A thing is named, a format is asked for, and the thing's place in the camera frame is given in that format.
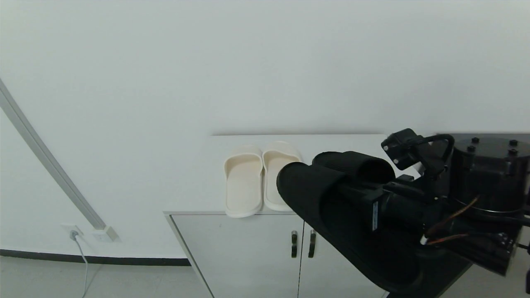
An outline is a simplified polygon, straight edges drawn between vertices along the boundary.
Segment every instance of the cabinet top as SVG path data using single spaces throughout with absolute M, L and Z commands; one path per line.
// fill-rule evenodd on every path
M 381 149 L 385 135 L 255 135 L 211 136 L 206 139 L 195 156 L 181 156 L 193 160 L 193 166 L 183 169 L 183 175 L 175 179 L 177 192 L 169 198 L 164 214 L 225 214 L 225 177 L 223 165 L 230 152 L 241 145 L 254 144 L 261 149 L 273 141 L 285 141 L 295 146 L 302 155 L 302 162 L 311 164 L 313 157 L 326 151 L 357 151 L 388 161 L 396 176 L 420 175 L 409 168 L 398 170 Z M 258 214 L 294 214 L 277 212 L 265 205 Z

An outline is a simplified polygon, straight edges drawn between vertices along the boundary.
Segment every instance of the orange wire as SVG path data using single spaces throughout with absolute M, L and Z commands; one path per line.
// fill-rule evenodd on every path
M 430 229 L 427 230 L 427 233 L 425 233 L 426 236 L 432 235 L 437 229 L 444 226 L 448 221 L 452 220 L 453 218 L 459 216 L 460 214 L 464 213 L 466 210 L 468 210 L 473 204 L 476 203 L 476 201 L 479 200 L 479 196 L 476 196 L 467 206 L 464 208 L 458 210 L 457 212 L 453 213 L 450 217 L 444 219 L 443 221 L 433 225 Z
M 440 238 L 440 239 L 433 240 L 431 242 L 427 242 L 427 245 L 433 245 L 433 244 L 436 244 L 436 243 L 442 243 L 442 242 L 445 242 L 445 241 L 458 239 L 458 238 L 462 238 L 462 237 L 467 237 L 467 236 L 469 236 L 469 234 L 457 234 L 457 235 L 447 236 L 447 237 L 443 237 L 443 238 Z

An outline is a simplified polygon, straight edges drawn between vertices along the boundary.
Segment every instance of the white wall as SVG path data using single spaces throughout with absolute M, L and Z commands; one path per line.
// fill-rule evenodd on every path
M 4 83 L 122 237 L 91 255 L 184 257 L 161 210 L 209 134 L 530 127 L 530 2 L 1 5 Z M 86 220 L 6 123 L 1 247 L 75 253 Z

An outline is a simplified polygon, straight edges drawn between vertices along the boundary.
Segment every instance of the cabinet handle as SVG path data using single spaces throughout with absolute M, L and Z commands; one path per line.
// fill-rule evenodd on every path
M 298 243 L 298 233 L 296 231 L 291 232 L 291 258 L 296 258 L 296 245 Z
M 307 255 L 310 258 L 315 256 L 315 242 L 316 242 L 316 233 L 315 230 L 311 230 L 311 236 L 309 238 L 309 254 Z

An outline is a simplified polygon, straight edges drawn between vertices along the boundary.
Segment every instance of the black baseboard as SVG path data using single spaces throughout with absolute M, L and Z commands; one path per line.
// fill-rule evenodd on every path
M 83 258 L 81 258 L 81 256 L 61 255 L 58 253 L 27 252 L 27 251 L 0 249 L 0 256 L 33 259 L 33 260 L 84 263 Z M 87 256 L 86 260 L 90 264 L 134 265 L 134 266 L 191 266 L 188 259 L 110 258 L 110 257 Z

